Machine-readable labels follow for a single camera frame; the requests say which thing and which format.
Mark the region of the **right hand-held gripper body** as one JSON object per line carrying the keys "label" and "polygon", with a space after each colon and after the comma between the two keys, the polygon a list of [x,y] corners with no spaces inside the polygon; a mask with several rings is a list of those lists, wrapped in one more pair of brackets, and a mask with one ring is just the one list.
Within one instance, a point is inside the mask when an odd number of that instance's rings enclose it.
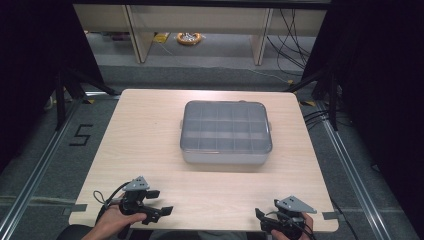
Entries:
{"label": "right hand-held gripper body", "polygon": [[278,230],[284,233],[291,240],[297,240],[304,230],[304,213],[316,214],[317,211],[298,199],[295,196],[289,196],[284,199],[275,199],[275,211],[265,213],[263,222],[268,222],[272,230]]}

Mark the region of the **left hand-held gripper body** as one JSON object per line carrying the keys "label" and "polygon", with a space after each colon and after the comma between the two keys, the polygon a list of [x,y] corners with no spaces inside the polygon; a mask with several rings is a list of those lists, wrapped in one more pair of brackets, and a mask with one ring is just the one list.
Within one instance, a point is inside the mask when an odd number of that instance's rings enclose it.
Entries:
{"label": "left hand-held gripper body", "polygon": [[161,210],[144,204],[146,193],[151,191],[151,189],[143,176],[139,176],[126,183],[122,190],[124,191],[124,196],[120,201],[120,211],[122,214],[145,213],[147,218],[142,221],[144,225],[148,225],[151,222],[158,222],[161,217]]}

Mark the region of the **grey compartment box clear lid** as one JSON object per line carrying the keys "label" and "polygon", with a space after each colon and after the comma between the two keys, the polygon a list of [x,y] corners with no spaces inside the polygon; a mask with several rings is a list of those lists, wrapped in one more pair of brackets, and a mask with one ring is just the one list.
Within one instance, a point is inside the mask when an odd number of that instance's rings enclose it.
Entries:
{"label": "grey compartment box clear lid", "polygon": [[188,163],[261,165],[273,149],[265,106],[260,102],[188,102],[180,149]]}

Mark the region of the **person's right hand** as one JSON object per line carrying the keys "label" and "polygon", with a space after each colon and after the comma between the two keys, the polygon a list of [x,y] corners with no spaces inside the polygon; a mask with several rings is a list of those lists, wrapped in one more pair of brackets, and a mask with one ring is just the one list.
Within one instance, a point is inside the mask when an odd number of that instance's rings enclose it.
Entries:
{"label": "person's right hand", "polygon": [[[306,213],[303,214],[305,226],[302,235],[297,240],[316,240],[313,233],[313,219]],[[275,240],[291,240],[284,233],[278,230],[272,230],[271,235]]]}

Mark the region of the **person's left hand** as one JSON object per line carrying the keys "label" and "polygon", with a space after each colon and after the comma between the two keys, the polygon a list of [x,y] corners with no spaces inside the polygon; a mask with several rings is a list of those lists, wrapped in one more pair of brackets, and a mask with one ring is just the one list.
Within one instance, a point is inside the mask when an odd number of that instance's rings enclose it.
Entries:
{"label": "person's left hand", "polygon": [[127,225],[141,222],[147,218],[145,213],[124,215],[118,206],[109,207],[96,223],[91,232],[86,236],[87,240],[108,240],[114,234],[123,230]]}

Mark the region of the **grey tape strip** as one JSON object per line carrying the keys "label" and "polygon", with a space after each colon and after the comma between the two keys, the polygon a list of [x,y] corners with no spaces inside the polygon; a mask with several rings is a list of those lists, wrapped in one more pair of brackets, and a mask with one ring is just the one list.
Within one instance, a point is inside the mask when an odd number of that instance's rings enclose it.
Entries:
{"label": "grey tape strip", "polygon": [[73,212],[85,212],[86,209],[87,209],[87,204],[76,204],[76,205],[65,207],[62,211],[62,214],[64,216],[69,216]]}
{"label": "grey tape strip", "polygon": [[322,216],[325,220],[338,220],[338,221],[344,221],[345,217],[342,213],[338,211],[333,212],[323,212]]}

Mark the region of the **black tape floor mark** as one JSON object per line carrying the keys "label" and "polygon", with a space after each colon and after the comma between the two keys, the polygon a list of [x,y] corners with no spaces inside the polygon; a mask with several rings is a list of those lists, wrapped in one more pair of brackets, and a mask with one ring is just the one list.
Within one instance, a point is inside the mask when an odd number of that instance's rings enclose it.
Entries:
{"label": "black tape floor mark", "polygon": [[69,143],[70,146],[81,147],[86,146],[91,135],[88,133],[93,127],[93,124],[80,124],[73,136],[73,140]]}

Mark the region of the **black tripod stand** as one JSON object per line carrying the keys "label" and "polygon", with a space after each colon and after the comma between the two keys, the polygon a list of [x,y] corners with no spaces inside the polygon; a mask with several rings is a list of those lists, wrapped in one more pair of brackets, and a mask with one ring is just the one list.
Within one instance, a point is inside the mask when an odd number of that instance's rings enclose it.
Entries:
{"label": "black tripod stand", "polygon": [[336,121],[336,108],[337,108],[337,80],[335,74],[329,67],[324,67],[321,70],[307,76],[302,77],[299,83],[289,86],[286,92],[294,93],[297,90],[315,82],[316,85],[312,91],[311,96],[314,100],[323,100],[325,96],[329,99],[328,116],[331,126],[334,131],[338,130]]}
{"label": "black tripod stand", "polygon": [[55,80],[57,130],[59,130],[66,121],[65,90],[67,90],[73,100],[85,100],[88,97],[86,92],[83,90],[81,85],[82,82],[88,83],[89,85],[102,90],[109,96],[120,95],[120,92],[108,87],[102,79],[95,80],[80,71],[73,70],[71,68],[63,68],[58,72]]}

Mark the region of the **black curtain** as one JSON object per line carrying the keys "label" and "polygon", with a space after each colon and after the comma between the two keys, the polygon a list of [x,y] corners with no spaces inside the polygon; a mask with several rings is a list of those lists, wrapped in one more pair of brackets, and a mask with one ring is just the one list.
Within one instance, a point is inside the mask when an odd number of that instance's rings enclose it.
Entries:
{"label": "black curtain", "polygon": [[56,79],[103,81],[72,0],[0,0],[0,173],[23,146]]}
{"label": "black curtain", "polygon": [[323,68],[424,239],[424,0],[330,0],[305,72]]}

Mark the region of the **aluminium floor rail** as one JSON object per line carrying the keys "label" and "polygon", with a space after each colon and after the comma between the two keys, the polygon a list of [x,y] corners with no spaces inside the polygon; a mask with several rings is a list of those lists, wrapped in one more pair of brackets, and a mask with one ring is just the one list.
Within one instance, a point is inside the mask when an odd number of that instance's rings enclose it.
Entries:
{"label": "aluminium floor rail", "polygon": [[354,162],[349,155],[340,134],[334,129],[329,120],[323,120],[327,135],[332,142],[338,158],[346,172],[347,178],[352,186],[356,198],[364,212],[364,215],[370,224],[370,227],[377,240],[392,240],[391,235],[385,225],[385,222],[372,200],[363,180],[361,179]]}
{"label": "aluminium floor rail", "polygon": [[[23,149],[0,173],[0,240],[55,240],[68,226],[62,211],[76,200],[118,102],[91,94],[94,104],[69,100],[64,125],[44,111]],[[69,143],[80,124],[93,124],[86,146]]]}

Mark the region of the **white desk frame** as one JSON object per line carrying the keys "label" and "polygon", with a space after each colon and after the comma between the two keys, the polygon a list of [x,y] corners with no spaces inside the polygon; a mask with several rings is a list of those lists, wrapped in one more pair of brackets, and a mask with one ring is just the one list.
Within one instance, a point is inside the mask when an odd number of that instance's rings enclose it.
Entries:
{"label": "white desk frame", "polygon": [[326,12],[277,8],[222,8],[76,4],[76,14],[87,31],[127,32],[136,61],[146,61],[154,34],[215,33],[250,37],[254,63],[260,65],[268,35],[315,37]]}

